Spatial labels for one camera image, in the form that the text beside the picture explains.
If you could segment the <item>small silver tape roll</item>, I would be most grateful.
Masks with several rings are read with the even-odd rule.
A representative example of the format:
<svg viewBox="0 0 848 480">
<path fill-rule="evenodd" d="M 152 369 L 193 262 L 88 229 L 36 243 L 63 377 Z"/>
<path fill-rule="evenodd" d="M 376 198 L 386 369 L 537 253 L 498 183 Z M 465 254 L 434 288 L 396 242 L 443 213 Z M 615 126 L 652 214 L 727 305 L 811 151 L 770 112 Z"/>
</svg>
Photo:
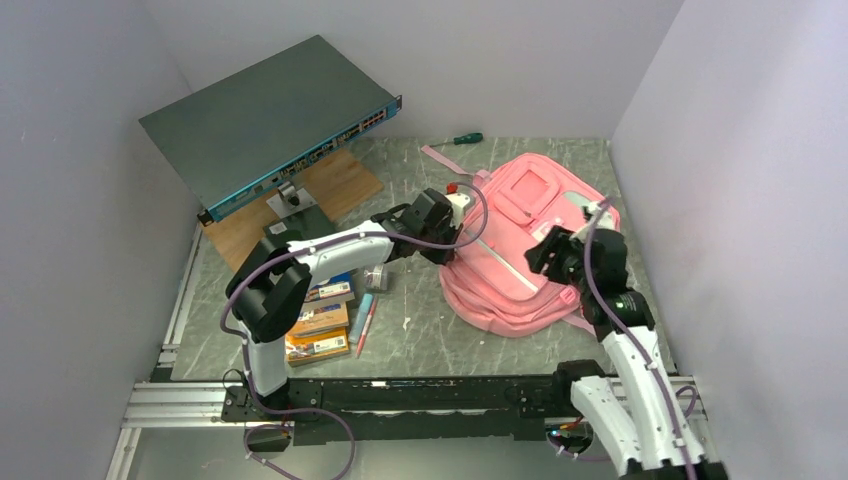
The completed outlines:
<svg viewBox="0 0 848 480">
<path fill-rule="evenodd" d="M 372 291 L 388 291 L 390 287 L 390 272 L 384 264 L 375 265 L 363 270 L 365 287 Z"/>
</svg>

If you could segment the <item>pink backpack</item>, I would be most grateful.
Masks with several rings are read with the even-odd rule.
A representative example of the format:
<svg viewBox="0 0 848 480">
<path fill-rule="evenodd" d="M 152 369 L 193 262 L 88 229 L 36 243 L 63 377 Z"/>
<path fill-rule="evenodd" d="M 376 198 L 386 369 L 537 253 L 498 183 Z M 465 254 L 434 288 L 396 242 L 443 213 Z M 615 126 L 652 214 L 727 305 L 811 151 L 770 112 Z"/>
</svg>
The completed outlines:
<svg viewBox="0 0 848 480">
<path fill-rule="evenodd" d="M 440 267 L 443 296 L 468 324 L 502 337 L 534 334 L 560 320 L 592 329 L 571 287 L 531 272 L 524 254 L 554 227 L 575 231 L 601 193 L 551 158 L 524 153 L 473 183 L 484 204 L 467 211 L 459 248 Z"/>
</svg>

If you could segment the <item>red pen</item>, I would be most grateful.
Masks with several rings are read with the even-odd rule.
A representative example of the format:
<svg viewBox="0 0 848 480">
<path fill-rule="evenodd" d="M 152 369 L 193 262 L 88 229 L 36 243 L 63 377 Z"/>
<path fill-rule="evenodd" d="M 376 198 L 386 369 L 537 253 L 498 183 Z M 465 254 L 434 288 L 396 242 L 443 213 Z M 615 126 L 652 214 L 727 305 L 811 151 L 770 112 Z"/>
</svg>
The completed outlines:
<svg viewBox="0 0 848 480">
<path fill-rule="evenodd" d="M 360 334 L 359 341 L 357 343 L 357 347 L 356 347 L 356 351 L 355 351 L 355 358 L 356 359 L 360 358 L 362 350 L 364 349 L 364 345 L 366 343 L 367 336 L 368 336 L 371 324 L 373 323 L 373 318 L 374 318 L 375 313 L 376 313 L 378 302 L 379 302 L 379 298 L 374 297 L 373 300 L 372 300 L 372 303 L 370 305 L 368 314 L 366 316 L 366 320 L 365 320 L 365 323 L 363 325 L 363 329 L 362 329 L 362 332 Z"/>
</svg>

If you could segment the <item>light blue marker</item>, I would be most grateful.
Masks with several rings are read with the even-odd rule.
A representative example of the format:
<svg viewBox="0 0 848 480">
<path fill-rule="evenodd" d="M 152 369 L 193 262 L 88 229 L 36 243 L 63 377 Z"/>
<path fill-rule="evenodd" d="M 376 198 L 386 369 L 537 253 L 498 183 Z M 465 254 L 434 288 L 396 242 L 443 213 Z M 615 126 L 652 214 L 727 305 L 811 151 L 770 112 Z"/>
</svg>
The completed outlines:
<svg viewBox="0 0 848 480">
<path fill-rule="evenodd" d="M 367 328 L 369 326 L 369 322 L 373 318 L 376 305 L 377 298 L 373 294 L 366 293 L 363 295 L 357 310 L 357 315 L 351 324 L 348 334 L 348 340 L 351 345 L 358 345 L 367 335 Z"/>
</svg>

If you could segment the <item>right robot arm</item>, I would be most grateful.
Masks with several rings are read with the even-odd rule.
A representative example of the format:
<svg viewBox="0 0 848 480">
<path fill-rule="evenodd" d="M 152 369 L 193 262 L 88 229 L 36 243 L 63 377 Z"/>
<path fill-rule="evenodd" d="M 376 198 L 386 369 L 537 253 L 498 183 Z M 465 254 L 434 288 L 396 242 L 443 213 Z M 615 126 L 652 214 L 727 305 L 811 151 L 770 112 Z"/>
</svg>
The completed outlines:
<svg viewBox="0 0 848 480">
<path fill-rule="evenodd" d="M 560 363 L 551 401 L 564 415 L 587 421 L 621 479 L 726 479 L 692 431 L 660 354 L 645 297 L 629 287 L 623 235 L 605 228 L 584 237 L 556 226 L 525 253 L 531 272 L 574 287 L 584 319 L 615 367 L 627 396 L 592 360 Z"/>
</svg>

